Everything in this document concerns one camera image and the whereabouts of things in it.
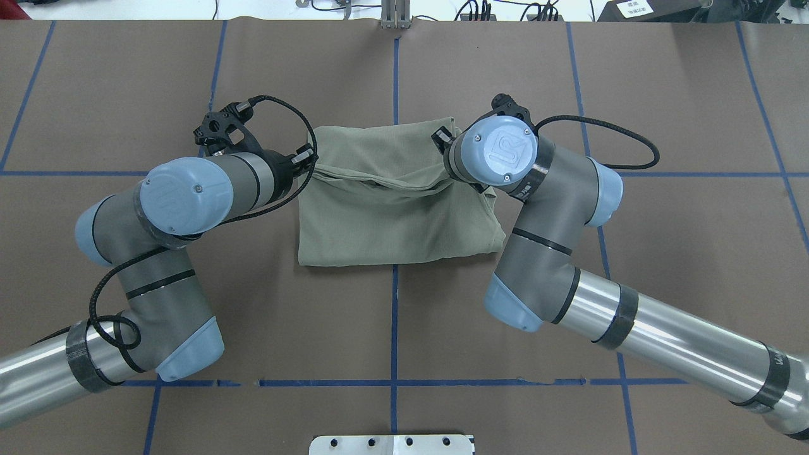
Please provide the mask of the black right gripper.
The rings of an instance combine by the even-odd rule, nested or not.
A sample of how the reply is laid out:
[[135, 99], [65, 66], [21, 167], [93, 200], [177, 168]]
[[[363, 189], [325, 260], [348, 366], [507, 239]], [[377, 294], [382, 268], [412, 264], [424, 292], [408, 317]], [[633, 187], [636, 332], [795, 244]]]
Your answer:
[[443, 165], [450, 178], [462, 183], [468, 183], [458, 164], [460, 146], [456, 142], [457, 138], [457, 133], [445, 126], [440, 126], [432, 134], [433, 144], [442, 155]]

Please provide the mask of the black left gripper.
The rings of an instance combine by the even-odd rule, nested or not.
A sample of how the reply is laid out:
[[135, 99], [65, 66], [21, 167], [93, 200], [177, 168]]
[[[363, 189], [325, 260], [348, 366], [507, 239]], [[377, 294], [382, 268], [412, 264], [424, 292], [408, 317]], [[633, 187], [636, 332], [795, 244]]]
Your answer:
[[309, 172], [316, 162], [316, 149], [313, 144], [304, 144], [292, 155], [281, 155], [275, 150], [263, 150], [259, 156], [269, 167], [272, 183], [265, 180], [264, 171], [257, 172], [260, 174], [260, 195], [257, 202], [269, 203], [286, 196], [294, 179]]

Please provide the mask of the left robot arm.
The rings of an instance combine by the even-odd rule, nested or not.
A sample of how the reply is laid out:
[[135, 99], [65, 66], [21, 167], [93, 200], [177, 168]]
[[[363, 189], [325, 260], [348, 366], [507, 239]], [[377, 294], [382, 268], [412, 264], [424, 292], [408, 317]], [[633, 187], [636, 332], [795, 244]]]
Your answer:
[[224, 351], [187, 246], [204, 233], [289, 202], [316, 146], [182, 157], [101, 200], [75, 225], [78, 247], [107, 266], [88, 317], [2, 359], [2, 428], [144, 372], [183, 379]]

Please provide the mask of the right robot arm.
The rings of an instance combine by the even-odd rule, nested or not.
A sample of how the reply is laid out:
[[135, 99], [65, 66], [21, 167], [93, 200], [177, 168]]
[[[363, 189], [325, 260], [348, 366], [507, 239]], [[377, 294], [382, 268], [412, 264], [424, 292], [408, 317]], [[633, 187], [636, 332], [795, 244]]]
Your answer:
[[520, 202], [487, 285], [497, 320], [532, 333], [569, 329], [599, 348], [667, 369], [807, 443], [807, 356], [742, 335], [649, 296], [576, 253], [621, 204], [624, 182], [606, 164], [541, 135], [517, 115], [489, 113], [431, 139], [449, 176]]

